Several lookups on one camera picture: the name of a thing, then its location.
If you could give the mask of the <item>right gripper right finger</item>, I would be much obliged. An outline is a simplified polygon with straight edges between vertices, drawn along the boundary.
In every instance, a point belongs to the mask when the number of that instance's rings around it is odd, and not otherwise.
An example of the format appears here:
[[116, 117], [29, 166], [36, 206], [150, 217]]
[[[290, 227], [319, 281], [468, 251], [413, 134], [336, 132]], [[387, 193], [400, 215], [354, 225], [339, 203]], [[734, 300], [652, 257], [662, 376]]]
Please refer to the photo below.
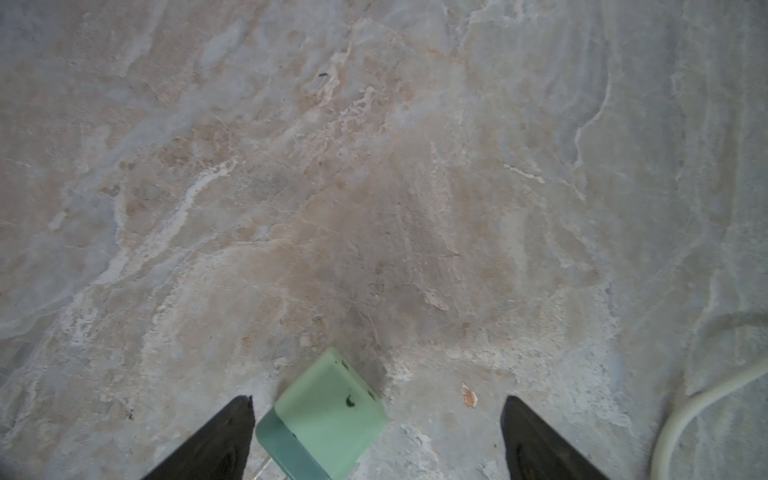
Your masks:
[[607, 480], [517, 396], [507, 397], [500, 427], [511, 479]]

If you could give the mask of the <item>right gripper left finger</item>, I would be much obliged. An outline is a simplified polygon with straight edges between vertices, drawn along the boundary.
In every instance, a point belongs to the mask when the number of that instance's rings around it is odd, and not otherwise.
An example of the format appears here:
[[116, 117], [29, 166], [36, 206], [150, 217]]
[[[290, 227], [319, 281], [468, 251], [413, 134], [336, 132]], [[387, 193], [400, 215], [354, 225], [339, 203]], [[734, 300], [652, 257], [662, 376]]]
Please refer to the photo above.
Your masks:
[[254, 427], [252, 398], [237, 396], [143, 479], [240, 480]]

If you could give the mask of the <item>green plug adapter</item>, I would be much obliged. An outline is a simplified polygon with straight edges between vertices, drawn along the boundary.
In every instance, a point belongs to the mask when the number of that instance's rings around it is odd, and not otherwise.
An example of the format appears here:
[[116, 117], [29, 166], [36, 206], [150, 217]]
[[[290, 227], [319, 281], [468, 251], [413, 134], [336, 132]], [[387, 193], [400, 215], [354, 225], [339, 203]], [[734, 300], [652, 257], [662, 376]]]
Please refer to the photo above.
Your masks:
[[289, 479], [344, 479], [387, 423], [380, 398], [330, 347], [279, 396], [255, 436]]

